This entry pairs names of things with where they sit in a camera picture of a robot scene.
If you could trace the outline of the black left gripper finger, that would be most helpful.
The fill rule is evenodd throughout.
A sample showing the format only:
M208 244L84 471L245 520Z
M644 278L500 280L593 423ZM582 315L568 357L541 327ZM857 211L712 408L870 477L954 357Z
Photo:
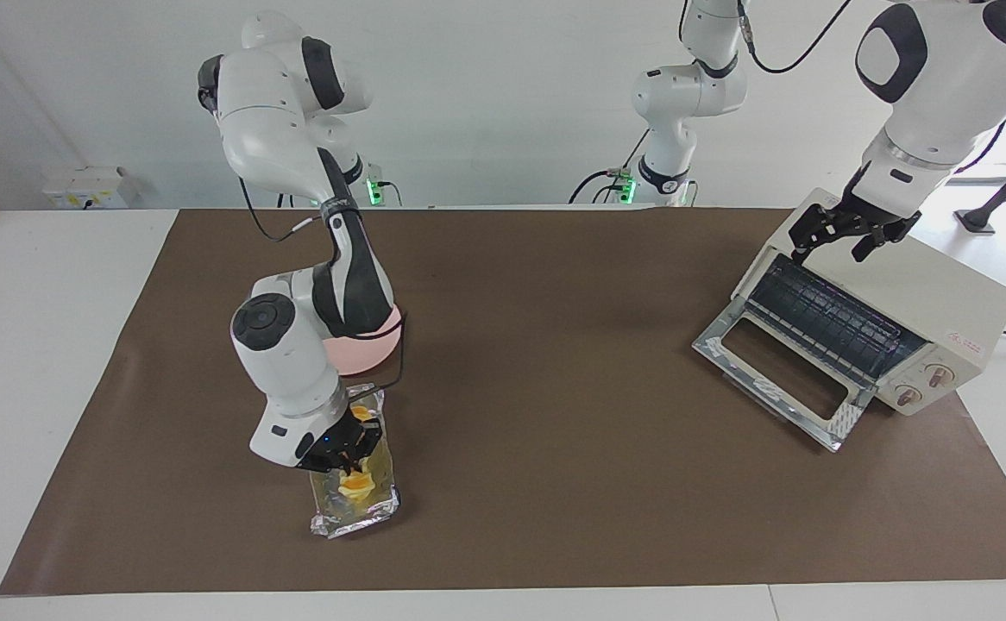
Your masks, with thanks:
M849 213L811 204L789 229L792 262L803 264L816 248L845 236L847 228Z
M853 259L863 262L872 252L887 243L898 243L904 240L913 228L914 223L886 223L873 225L871 232L863 236L853 247Z

